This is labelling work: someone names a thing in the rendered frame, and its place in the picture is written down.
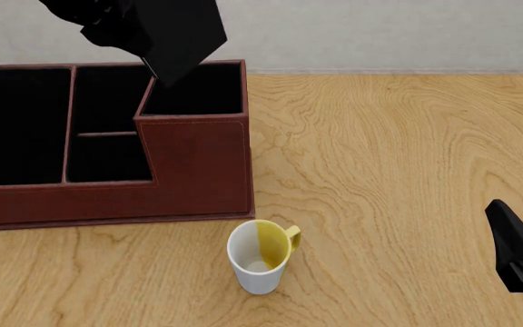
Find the red-brown desk caddy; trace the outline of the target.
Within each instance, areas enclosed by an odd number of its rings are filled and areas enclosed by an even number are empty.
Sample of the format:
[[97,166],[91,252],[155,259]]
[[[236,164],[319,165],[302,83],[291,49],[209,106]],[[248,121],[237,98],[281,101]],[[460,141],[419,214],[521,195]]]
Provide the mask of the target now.
[[251,219],[247,71],[0,64],[0,231]]

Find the white and yellow mug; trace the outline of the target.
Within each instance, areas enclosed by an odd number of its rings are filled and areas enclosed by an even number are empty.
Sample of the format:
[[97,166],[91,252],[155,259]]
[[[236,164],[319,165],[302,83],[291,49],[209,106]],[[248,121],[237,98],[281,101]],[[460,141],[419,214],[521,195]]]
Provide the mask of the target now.
[[264,295],[274,291],[292,253],[301,242],[301,229],[282,228],[268,220],[250,220],[230,234],[226,250],[241,287]]

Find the black book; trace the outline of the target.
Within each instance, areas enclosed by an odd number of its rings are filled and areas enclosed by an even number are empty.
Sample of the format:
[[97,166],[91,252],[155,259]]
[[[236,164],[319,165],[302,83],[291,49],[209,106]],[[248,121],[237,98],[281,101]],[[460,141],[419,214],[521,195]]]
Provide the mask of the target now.
[[216,0],[134,0],[146,45],[140,57],[172,86],[227,41]]

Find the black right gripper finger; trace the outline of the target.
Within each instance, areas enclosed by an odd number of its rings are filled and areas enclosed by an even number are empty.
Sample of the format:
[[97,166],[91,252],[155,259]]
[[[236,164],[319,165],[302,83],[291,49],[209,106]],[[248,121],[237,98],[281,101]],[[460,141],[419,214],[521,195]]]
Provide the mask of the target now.
[[523,221],[499,199],[490,202],[485,214],[494,239],[496,261],[523,261]]

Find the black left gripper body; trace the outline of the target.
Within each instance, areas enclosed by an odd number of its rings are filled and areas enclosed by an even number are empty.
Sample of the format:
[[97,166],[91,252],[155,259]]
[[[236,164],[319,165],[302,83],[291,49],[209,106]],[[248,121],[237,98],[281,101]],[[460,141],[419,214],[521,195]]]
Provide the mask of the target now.
[[146,55],[146,32],[135,0],[39,0],[65,21],[80,25],[80,33],[94,45]]

